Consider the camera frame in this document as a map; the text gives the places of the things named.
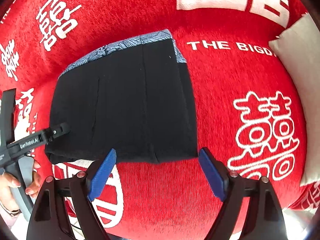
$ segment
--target human hand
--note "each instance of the human hand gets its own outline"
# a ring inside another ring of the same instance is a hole
[[[34,169],[39,169],[41,166],[35,160],[33,164]],[[36,198],[39,194],[41,177],[35,171],[32,172],[33,182],[26,188],[26,194],[33,198]],[[19,207],[12,197],[10,187],[17,188],[20,187],[20,182],[10,173],[5,172],[0,175],[0,201],[2,205],[9,211],[18,210]]]

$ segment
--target beige cushion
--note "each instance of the beige cushion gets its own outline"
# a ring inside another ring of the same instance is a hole
[[[306,14],[269,46],[297,88],[307,123],[307,158],[301,185],[320,180],[320,32]]]

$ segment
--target black cloth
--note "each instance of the black cloth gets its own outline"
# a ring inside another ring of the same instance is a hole
[[[45,147],[53,164],[97,160],[111,148],[117,163],[197,157],[191,80],[171,39],[115,51],[63,74],[50,126],[62,122],[70,133]]]

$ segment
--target blue patterned fabric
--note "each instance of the blue patterned fabric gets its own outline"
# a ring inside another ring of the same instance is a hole
[[[130,47],[138,46],[141,44],[148,44],[148,43],[153,43],[157,41],[164,41],[164,40],[169,40],[172,39],[173,41],[173,47],[174,47],[174,52],[176,54],[177,58],[177,63],[187,63],[179,49],[177,48],[175,40],[172,38],[172,35],[169,30],[165,29],[163,31],[159,32],[153,32],[153,33],[148,33],[136,37],[132,37],[123,41],[116,41],[111,44],[102,46],[87,55],[81,57],[78,59],[76,62],[70,64],[65,71],[61,73],[59,77],[61,77],[63,74],[67,73],[68,71],[79,67],[83,64],[86,64],[88,62],[94,61],[96,59],[99,59],[101,57],[104,57],[106,55],[109,55],[110,53],[117,51],[117,50],[122,50],[122,49],[127,49]]]

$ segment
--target metal screw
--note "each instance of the metal screw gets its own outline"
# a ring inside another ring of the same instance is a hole
[[[80,171],[77,173],[77,177],[78,178],[83,178],[85,176],[85,172],[84,171]]]
[[[46,182],[50,183],[51,181],[53,181],[53,177],[49,176],[45,179]]]
[[[261,177],[263,183],[268,183],[269,179],[267,177]]]
[[[230,171],[230,176],[233,177],[233,178],[236,178],[238,177],[238,173],[236,171]]]

